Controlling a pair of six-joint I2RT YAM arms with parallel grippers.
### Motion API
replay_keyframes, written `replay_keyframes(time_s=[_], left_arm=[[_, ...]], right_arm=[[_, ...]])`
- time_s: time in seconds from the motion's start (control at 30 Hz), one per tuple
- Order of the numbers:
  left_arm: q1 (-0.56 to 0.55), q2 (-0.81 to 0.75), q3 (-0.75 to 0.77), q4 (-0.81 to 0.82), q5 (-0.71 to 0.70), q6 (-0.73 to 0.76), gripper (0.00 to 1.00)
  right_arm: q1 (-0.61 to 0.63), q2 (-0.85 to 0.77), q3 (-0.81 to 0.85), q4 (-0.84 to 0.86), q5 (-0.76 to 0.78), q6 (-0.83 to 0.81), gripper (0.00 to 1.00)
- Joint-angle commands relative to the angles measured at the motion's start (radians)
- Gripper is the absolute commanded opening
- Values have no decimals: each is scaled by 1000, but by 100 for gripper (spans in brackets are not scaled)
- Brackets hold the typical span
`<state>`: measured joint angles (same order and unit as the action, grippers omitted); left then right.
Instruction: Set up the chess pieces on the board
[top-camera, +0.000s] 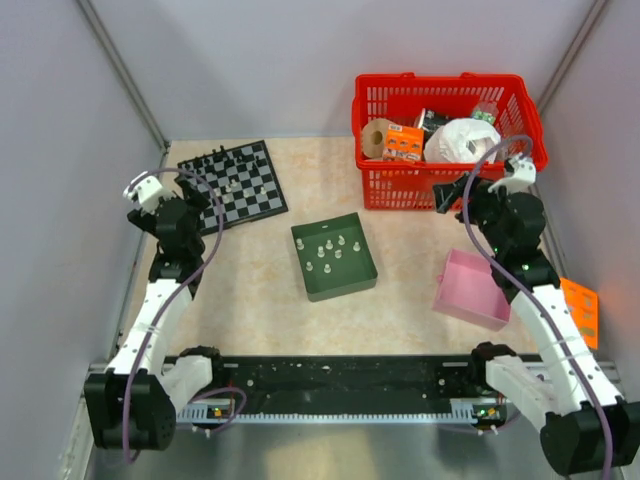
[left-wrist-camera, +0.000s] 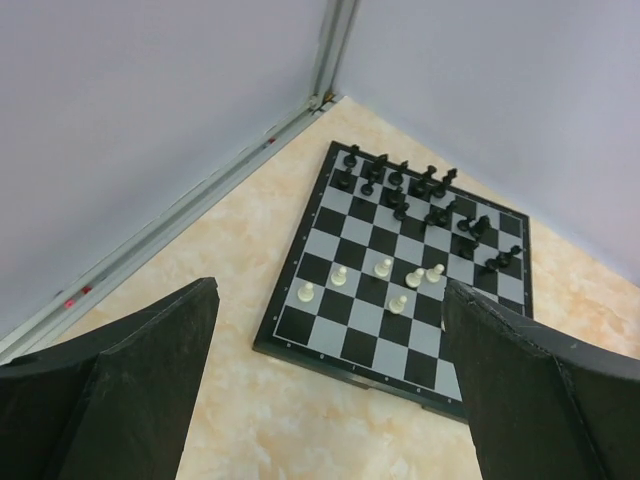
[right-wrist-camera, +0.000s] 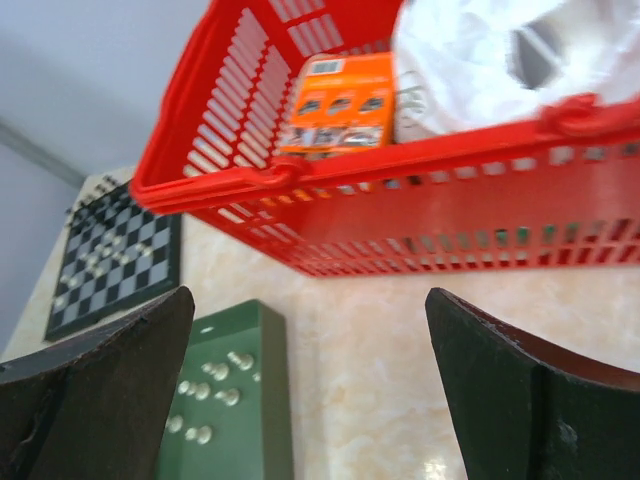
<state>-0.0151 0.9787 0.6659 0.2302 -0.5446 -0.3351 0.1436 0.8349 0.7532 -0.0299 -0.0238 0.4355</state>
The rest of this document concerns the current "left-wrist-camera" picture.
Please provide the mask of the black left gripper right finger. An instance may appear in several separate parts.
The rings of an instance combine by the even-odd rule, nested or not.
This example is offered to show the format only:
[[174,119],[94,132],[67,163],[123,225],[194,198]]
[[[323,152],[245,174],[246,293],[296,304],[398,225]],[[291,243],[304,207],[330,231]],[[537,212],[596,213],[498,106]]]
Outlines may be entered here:
[[442,317],[483,478],[638,478],[638,360],[459,281]]

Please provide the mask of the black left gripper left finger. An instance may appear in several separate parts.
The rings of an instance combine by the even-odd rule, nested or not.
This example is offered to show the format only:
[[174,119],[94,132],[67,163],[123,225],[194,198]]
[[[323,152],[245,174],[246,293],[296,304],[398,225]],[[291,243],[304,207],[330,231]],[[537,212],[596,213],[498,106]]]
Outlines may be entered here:
[[172,479],[219,308],[200,278],[1,368],[5,479]]

